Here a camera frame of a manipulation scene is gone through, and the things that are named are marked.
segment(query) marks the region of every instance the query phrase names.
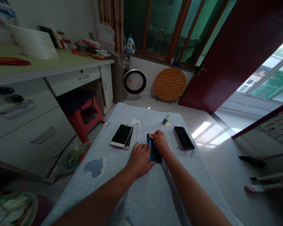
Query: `red stool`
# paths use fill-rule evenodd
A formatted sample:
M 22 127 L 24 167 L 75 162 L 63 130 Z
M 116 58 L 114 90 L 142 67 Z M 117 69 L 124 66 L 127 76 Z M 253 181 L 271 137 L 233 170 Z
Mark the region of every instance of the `red stool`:
M 85 110 L 86 108 L 88 108 L 89 106 L 94 105 L 95 109 L 97 111 L 97 116 L 92 119 L 91 122 L 89 122 L 88 124 L 84 124 L 82 116 L 81 116 L 81 112 L 83 110 Z M 81 106 L 81 109 L 78 109 L 75 111 L 74 114 L 65 112 L 66 117 L 68 118 L 69 122 L 71 123 L 71 125 L 73 126 L 73 128 L 75 129 L 76 133 L 78 134 L 80 140 L 82 143 L 88 143 L 89 139 L 87 136 L 87 132 L 88 130 L 90 130 L 99 120 L 102 120 L 103 123 L 106 123 L 102 113 L 98 107 L 97 101 L 95 100 L 95 98 L 91 98 L 89 101 L 87 101 L 83 106 Z
M 87 131 L 90 130 L 100 119 L 103 123 L 106 123 L 98 107 L 97 101 L 95 100 L 95 95 L 95 92 L 76 88 L 57 97 L 57 101 L 82 143 L 89 142 Z M 85 125 L 81 112 L 92 105 L 94 105 L 96 109 L 97 116 Z

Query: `red door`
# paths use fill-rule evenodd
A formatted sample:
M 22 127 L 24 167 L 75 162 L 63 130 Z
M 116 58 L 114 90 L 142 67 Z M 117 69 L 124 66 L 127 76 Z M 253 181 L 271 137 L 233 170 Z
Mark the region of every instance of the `red door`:
M 180 105 L 215 112 L 283 43 L 283 0 L 238 0 Z

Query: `tiled floor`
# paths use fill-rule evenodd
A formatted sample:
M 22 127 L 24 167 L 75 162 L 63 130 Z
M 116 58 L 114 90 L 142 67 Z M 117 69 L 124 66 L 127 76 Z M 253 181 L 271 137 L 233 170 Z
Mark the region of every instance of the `tiled floor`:
M 251 195 L 244 191 L 243 186 L 250 183 L 249 177 L 259 176 L 262 172 L 255 171 L 237 158 L 244 153 L 207 112 L 183 107 L 177 103 L 155 101 L 147 95 L 127 99 L 124 103 L 156 111 L 180 113 L 234 215 L 244 225 L 283 225 L 283 221 L 275 214 L 263 194 Z M 109 118 L 112 111 L 113 109 L 109 111 L 105 119 Z M 89 133 L 91 142 L 102 127 L 103 124 L 100 123 Z M 70 179 L 71 175 L 61 177 L 53 185 L 16 182 L 7 188 L 22 191 L 25 187 L 28 191 L 45 195 L 56 202 Z
M 260 119 L 260 117 L 248 117 L 222 110 L 215 111 L 215 114 L 234 131 L 234 134 Z

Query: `white desk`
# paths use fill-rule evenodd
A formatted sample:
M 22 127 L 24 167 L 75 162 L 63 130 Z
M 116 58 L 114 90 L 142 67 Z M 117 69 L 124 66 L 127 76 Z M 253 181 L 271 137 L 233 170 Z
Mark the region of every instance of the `white desk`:
M 0 86 L 14 89 L 13 94 L 0 95 L 0 162 L 39 177 L 47 177 L 75 135 L 54 95 L 84 86 L 97 92 L 102 114 L 112 106 L 113 60 L 82 57 L 70 50 L 57 53 L 59 60 L 27 58 L 18 46 L 0 43 L 0 57 L 17 57 L 31 63 L 0 65 Z M 25 104 L 11 102 L 10 96 L 14 94 L 21 95 Z

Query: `window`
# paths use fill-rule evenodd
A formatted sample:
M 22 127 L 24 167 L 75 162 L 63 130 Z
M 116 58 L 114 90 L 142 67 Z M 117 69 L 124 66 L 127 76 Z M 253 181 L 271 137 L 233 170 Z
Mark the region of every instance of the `window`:
M 249 80 L 247 80 L 243 85 L 242 85 L 242 87 L 240 87 L 239 89 L 238 89 L 238 91 L 240 91 L 240 92 L 247 92 L 247 90 L 248 89 L 250 89 L 253 85 L 255 85 L 257 83 L 257 81 L 255 81 L 255 80 L 252 80 L 252 79 L 249 79 Z
M 283 44 L 237 91 L 262 99 L 283 102 Z
M 197 69 L 237 0 L 124 0 L 124 35 L 145 57 Z

